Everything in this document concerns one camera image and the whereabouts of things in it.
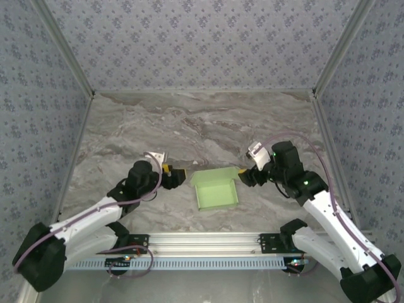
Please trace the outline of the light green paper box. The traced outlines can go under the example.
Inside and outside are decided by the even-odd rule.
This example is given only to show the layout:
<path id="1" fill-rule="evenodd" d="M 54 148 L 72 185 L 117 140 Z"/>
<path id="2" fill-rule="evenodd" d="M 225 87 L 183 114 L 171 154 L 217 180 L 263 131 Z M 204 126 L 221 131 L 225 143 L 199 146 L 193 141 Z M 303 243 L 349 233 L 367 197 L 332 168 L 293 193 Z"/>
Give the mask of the light green paper box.
<path id="1" fill-rule="evenodd" d="M 196 191 L 198 210 L 207 211 L 237 206 L 239 199 L 235 180 L 239 180 L 238 167 L 194 172 L 190 183 Z"/>

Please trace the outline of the aluminium mounting beam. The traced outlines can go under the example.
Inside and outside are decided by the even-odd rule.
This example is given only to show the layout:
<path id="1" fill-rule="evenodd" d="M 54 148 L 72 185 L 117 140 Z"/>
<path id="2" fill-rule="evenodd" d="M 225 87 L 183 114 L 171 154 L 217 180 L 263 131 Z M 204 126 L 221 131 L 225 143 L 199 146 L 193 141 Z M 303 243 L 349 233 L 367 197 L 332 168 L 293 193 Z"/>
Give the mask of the aluminium mounting beam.
<path id="1" fill-rule="evenodd" d="M 155 232 L 146 239 L 155 257 L 239 257 L 261 254 L 259 232 Z M 66 256 L 82 260 L 106 256 L 147 257 L 140 249 L 104 253 L 117 243 L 116 233 L 102 227 L 86 236 L 74 236 L 66 242 Z"/>

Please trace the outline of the small black circuit board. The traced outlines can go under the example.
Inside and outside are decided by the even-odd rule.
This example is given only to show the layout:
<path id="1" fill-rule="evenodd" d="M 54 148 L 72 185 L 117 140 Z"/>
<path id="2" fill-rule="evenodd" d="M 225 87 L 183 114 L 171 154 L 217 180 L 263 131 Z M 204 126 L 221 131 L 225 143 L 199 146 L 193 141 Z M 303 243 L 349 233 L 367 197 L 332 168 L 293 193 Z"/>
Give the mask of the small black circuit board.
<path id="1" fill-rule="evenodd" d="M 104 267 L 107 271 L 111 271 L 115 275 L 122 275 L 124 271 L 129 269 L 130 261 L 130 259 L 125 257 L 106 258 L 104 261 Z"/>
<path id="2" fill-rule="evenodd" d="M 283 259 L 286 273 L 300 275 L 308 267 L 310 261 L 306 258 L 290 257 Z"/>

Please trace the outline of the grey metal panel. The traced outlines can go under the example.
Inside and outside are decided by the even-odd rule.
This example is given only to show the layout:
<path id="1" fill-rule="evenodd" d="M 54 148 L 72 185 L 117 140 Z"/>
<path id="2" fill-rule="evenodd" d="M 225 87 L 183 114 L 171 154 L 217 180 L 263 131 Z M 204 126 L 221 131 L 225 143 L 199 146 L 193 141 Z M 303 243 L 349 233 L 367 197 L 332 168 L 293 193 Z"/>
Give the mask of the grey metal panel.
<path id="1" fill-rule="evenodd" d="M 105 271 L 67 271 L 37 303 L 350 303 L 318 266 L 307 276 L 280 270 L 153 271 L 112 279 Z"/>

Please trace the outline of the aluminium table side rail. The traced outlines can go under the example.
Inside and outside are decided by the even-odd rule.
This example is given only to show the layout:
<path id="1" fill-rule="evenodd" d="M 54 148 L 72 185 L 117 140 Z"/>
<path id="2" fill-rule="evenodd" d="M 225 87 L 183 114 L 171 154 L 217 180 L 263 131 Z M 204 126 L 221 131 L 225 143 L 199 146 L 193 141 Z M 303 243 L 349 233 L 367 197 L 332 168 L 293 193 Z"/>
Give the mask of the aluminium table side rail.
<path id="1" fill-rule="evenodd" d="M 336 150 L 335 143 L 332 138 L 332 133 L 327 122 L 326 114 L 324 113 L 323 106 L 318 100 L 315 93 L 312 93 L 311 102 L 313 105 L 313 111 L 318 121 L 319 131 L 324 141 L 326 152 L 328 155 L 328 161 L 330 164 L 331 173 L 333 176 L 333 185 L 336 188 L 336 193 L 339 197 L 339 202 L 350 212 L 352 221 L 358 228 L 361 229 L 360 220 L 357 214 L 357 210 L 348 188 L 347 180 L 343 173 L 343 168 L 340 162 L 340 157 Z"/>
<path id="2" fill-rule="evenodd" d="M 55 205 L 55 208 L 54 208 L 54 212 L 53 212 L 52 218 L 50 220 L 51 223 L 55 223 L 55 222 L 57 222 L 59 220 L 60 212 L 63 209 L 64 200 L 65 200 L 65 197 L 66 197 L 66 195 L 68 193 L 69 184 L 71 182 L 71 178 L 73 176 L 74 168 L 76 166 L 76 161 L 78 159 L 78 155 L 79 155 L 79 152 L 80 152 L 80 145 L 81 145 L 83 135 L 84 135 L 84 132 L 85 132 L 85 128 L 86 128 L 86 124 L 87 124 L 87 121 L 88 121 L 88 117 L 89 117 L 90 109 L 91 109 L 92 102 L 93 102 L 93 99 L 94 99 L 94 95 L 95 94 L 93 93 L 88 98 L 88 102 L 87 102 L 87 105 L 85 107 L 85 112 L 84 112 L 84 115 L 83 115 L 83 119 L 81 121 L 80 128 L 78 130 L 78 135 L 76 137 L 76 141 L 75 141 L 75 144 L 74 144 L 73 153 L 72 153 L 71 159 L 69 161 L 69 165 L 67 167 L 67 174 L 66 174 L 66 176 L 65 176 L 65 178 L 64 178 L 64 180 L 62 182 L 61 190 L 60 190 L 59 196 L 57 197 L 57 202 L 56 202 L 56 205 Z"/>

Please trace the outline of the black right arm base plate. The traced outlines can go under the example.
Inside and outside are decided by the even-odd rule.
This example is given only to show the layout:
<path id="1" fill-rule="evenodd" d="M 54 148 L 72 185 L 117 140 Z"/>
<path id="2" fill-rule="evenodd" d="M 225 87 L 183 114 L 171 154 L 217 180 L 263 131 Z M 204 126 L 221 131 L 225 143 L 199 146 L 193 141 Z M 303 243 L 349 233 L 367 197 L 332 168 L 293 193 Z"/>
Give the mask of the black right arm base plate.
<path id="1" fill-rule="evenodd" d="M 303 251 L 297 249 L 291 236 L 284 234 L 260 234 L 258 243 L 262 254 L 301 254 Z"/>

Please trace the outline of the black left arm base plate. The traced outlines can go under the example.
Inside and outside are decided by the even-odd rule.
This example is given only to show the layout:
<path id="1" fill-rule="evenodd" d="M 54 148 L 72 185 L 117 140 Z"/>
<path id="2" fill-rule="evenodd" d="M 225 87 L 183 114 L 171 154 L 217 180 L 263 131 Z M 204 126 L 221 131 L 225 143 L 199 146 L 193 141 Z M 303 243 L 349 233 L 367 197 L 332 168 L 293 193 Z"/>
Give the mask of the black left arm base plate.
<path id="1" fill-rule="evenodd" d="M 125 254 L 148 254 L 146 248 L 149 246 L 149 234 L 129 234 L 126 245 L 128 248 Z"/>

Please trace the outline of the thin aluminium table back rail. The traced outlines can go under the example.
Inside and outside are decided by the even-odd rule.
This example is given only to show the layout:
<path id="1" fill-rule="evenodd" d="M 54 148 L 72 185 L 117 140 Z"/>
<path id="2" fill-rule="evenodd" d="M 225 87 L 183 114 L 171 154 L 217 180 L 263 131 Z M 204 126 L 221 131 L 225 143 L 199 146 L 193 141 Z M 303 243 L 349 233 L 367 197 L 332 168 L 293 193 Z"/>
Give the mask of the thin aluminium table back rail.
<path id="1" fill-rule="evenodd" d="M 312 95 L 312 88 L 190 88 L 190 89 L 144 89 L 144 90 L 95 90 L 95 94 L 132 94 L 132 93 L 264 93 L 264 92 L 279 92 L 279 93 L 307 93 Z"/>

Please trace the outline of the aluminium frame post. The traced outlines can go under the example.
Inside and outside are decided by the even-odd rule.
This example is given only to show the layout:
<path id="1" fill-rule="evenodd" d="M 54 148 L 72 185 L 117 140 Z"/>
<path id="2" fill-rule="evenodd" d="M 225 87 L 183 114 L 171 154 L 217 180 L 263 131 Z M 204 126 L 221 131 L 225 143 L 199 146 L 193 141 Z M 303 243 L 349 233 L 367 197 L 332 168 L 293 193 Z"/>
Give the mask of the aluminium frame post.
<path id="1" fill-rule="evenodd" d="M 312 89 L 315 98 L 319 98 L 328 86 L 339 64 L 347 53 L 350 44 L 361 29 L 367 15 L 374 6 L 375 1 L 376 0 L 358 0 L 358 3 L 348 19 L 347 24 L 344 26 L 342 34 L 325 64 L 322 73 Z"/>
<path id="2" fill-rule="evenodd" d="M 85 75 L 85 72 L 76 59 L 72 48 L 69 46 L 68 41 L 64 37 L 62 30 L 57 23 L 57 20 L 54 18 L 51 10 L 49 9 L 46 1 L 30 0 L 30 2 L 37 12 L 40 20 L 44 24 L 44 27 L 47 29 L 53 42 L 56 44 L 62 58 L 64 59 L 68 68 L 78 82 L 81 90 L 87 97 L 92 99 L 94 96 L 94 91 Z"/>

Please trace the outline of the aluminium lower frame bar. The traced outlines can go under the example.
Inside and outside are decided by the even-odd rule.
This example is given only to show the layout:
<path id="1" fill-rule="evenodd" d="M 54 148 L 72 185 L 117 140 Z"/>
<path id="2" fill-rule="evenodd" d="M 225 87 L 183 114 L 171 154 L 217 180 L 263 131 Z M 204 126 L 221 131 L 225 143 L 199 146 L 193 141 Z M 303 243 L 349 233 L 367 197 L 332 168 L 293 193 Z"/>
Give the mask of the aluminium lower frame bar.
<path id="1" fill-rule="evenodd" d="M 27 282 L 21 286 L 16 303 L 37 303 L 39 293 Z"/>

